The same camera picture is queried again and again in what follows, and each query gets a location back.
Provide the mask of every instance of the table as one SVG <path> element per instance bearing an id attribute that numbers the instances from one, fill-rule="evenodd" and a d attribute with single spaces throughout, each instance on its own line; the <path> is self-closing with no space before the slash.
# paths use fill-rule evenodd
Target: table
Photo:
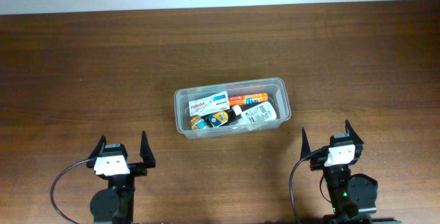
<path id="1" fill-rule="evenodd" d="M 274 5 L 0 16 L 2 223 L 63 223 L 55 176 L 101 135 L 157 167 L 137 178 L 136 223 L 294 221 L 290 170 L 301 128 L 311 148 L 364 140 L 352 167 L 378 180 L 377 214 L 440 219 L 440 1 Z M 176 90 L 280 77 L 292 116 L 280 128 L 186 139 Z M 303 218 L 332 213 L 319 172 L 294 179 Z M 91 223 L 106 182 L 85 166 L 58 183 L 60 209 Z"/>

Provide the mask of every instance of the transparent plastic box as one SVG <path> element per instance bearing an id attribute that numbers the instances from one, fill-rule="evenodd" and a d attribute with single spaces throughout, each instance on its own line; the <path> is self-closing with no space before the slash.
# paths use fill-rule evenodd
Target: transparent plastic box
<path id="1" fill-rule="evenodd" d="M 252 124 L 237 124 L 220 126 L 217 128 L 205 128 L 192 130 L 190 127 L 189 102 L 212 94 L 227 91 L 229 96 L 242 96 L 245 94 L 264 93 L 269 96 L 269 102 L 275 109 L 276 119 Z M 267 78 L 261 80 L 249 80 L 243 82 L 231 82 L 205 87 L 194 87 L 177 90 L 174 94 L 174 108 L 177 130 L 188 139 L 214 137 L 219 135 L 232 135 L 251 131 L 264 131 L 278 128 L 281 123 L 292 116 L 286 87 L 281 78 Z"/>

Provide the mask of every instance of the orange tube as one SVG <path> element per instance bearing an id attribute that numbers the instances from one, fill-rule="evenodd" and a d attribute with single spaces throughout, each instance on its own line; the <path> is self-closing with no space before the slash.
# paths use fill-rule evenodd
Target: orange tube
<path id="1" fill-rule="evenodd" d="M 267 93 L 247 94 L 244 96 L 229 97 L 229 105 L 261 103 L 269 100 Z"/>

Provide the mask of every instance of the wood grain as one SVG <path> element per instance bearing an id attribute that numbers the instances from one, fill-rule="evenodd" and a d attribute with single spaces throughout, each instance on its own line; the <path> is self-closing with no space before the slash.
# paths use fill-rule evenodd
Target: wood grain
<path id="1" fill-rule="evenodd" d="M 375 216 L 436 223 L 439 24 L 439 0 L 0 16 L 0 222 L 62 223 L 55 176 L 101 135 L 138 161 L 143 130 L 157 168 L 136 181 L 136 222 L 293 221 L 301 127 L 314 149 L 348 119 L 366 144 L 352 171 L 379 181 Z M 176 90 L 269 77 L 290 99 L 280 128 L 176 131 Z M 307 166 L 295 176 L 304 218 L 332 212 L 320 176 Z M 55 197 L 91 223 L 90 198 L 105 187 L 82 167 Z"/>

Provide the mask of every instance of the white bottle cap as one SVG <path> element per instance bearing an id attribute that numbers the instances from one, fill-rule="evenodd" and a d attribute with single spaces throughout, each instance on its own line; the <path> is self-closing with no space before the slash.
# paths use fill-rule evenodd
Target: white bottle cap
<path id="1" fill-rule="evenodd" d="M 241 107 L 239 105 L 234 105 L 232 107 L 232 110 L 234 110 L 235 115 L 240 115 L 241 114 Z"/>

